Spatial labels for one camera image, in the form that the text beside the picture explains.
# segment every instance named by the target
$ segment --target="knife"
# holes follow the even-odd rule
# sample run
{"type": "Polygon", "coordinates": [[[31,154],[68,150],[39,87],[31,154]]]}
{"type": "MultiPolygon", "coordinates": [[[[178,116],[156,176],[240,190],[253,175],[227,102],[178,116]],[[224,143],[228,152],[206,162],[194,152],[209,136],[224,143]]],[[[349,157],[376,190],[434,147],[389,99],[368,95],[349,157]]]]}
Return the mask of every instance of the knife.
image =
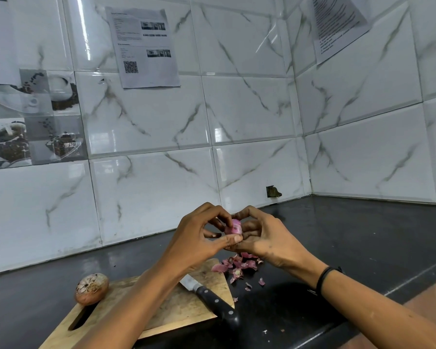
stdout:
{"type": "Polygon", "coordinates": [[[237,329],[240,324],[238,313],[226,301],[213,293],[209,288],[200,284],[190,275],[186,274],[180,283],[189,291],[193,291],[199,299],[218,318],[221,318],[231,329],[237,329]]]}

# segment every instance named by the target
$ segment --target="black bracelet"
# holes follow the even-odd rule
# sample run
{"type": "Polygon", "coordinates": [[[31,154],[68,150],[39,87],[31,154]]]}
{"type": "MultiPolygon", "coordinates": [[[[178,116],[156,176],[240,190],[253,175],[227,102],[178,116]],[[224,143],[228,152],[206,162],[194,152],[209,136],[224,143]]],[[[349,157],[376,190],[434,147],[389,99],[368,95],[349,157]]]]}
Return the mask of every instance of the black bracelet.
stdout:
{"type": "Polygon", "coordinates": [[[341,267],[337,267],[337,268],[333,268],[333,267],[328,267],[326,268],[323,273],[321,274],[320,278],[318,279],[317,282],[317,289],[316,289],[316,294],[318,296],[322,296],[321,295],[321,287],[323,286],[323,282],[325,281],[326,276],[328,275],[328,273],[330,273],[331,271],[338,271],[341,272],[342,274],[344,274],[343,270],[341,267]]]}

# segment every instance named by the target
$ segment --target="qr code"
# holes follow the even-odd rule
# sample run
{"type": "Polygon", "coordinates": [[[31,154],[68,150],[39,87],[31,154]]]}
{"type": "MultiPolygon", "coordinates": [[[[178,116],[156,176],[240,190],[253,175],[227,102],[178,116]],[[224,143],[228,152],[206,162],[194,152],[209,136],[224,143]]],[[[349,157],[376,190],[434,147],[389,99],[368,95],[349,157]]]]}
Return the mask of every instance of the qr code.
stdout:
{"type": "Polygon", "coordinates": [[[123,61],[125,63],[126,73],[139,73],[136,61],[123,61]]]}

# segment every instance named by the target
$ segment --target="black knife handle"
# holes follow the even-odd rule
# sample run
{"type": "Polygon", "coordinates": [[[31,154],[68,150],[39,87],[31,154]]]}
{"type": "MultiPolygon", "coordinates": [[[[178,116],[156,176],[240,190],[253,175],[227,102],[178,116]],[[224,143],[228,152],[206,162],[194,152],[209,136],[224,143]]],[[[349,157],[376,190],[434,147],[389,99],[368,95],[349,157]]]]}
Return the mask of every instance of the black knife handle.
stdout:
{"type": "Polygon", "coordinates": [[[196,294],[209,310],[225,321],[231,329],[237,329],[239,327],[240,319],[238,313],[226,301],[205,286],[199,287],[196,294]]]}

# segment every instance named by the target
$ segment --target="wall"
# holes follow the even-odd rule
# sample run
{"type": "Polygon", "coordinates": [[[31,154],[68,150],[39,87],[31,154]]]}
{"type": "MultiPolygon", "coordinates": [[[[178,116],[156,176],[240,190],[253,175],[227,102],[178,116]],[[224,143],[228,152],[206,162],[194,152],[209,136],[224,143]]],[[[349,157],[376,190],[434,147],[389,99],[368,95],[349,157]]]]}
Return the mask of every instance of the wall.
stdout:
{"type": "Polygon", "coordinates": [[[0,271],[311,193],[282,0],[8,1],[39,105],[0,86],[0,271]],[[166,10],[180,88],[122,89],[105,6],[166,10]]]}
{"type": "Polygon", "coordinates": [[[315,65],[309,0],[285,0],[315,194],[436,202],[436,0],[368,0],[374,24],[315,65]]]}

